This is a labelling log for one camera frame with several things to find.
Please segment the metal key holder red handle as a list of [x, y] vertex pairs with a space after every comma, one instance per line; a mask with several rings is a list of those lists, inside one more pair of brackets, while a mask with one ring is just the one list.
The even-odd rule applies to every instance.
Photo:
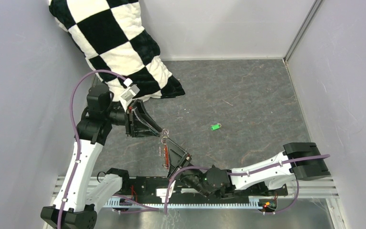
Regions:
[[169, 162], [169, 152], [168, 152], [168, 146], [167, 146], [167, 143], [166, 143], [166, 140], [168, 139], [168, 137], [166, 136], [163, 136], [161, 138], [161, 145], [159, 147], [159, 150], [160, 150], [160, 156], [163, 156], [164, 158], [164, 164], [163, 164], [163, 167], [168, 169], [169, 166], [170, 166], [170, 162]]

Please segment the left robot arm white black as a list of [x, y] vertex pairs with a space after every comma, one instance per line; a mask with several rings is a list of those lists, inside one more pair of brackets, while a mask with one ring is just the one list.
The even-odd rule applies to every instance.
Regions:
[[114, 125], [124, 126], [130, 137], [159, 137], [162, 128], [136, 99], [139, 88], [132, 82], [113, 101], [106, 85], [89, 89], [87, 107], [81, 120], [73, 123], [74, 149], [65, 180], [51, 206], [43, 207], [41, 219], [55, 229], [92, 229], [97, 215], [117, 192], [126, 194], [131, 188], [126, 170], [111, 168], [92, 191], [88, 191], [94, 165]]

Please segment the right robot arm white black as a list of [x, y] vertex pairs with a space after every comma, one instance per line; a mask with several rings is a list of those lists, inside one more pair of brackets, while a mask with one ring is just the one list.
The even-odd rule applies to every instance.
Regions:
[[176, 181], [196, 190], [204, 197], [232, 198], [236, 194], [255, 188], [260, 195], [268, 195], [287, 181], [310, 181], [330, 176], [325, 159], [312, 142], [293, 142], [283, 146], [277, 155], [246, 167], [220, 169], [197, 167], [191, 155], [173, 140], [163, 140], [169, 168], [166, 196], [171, 197]]

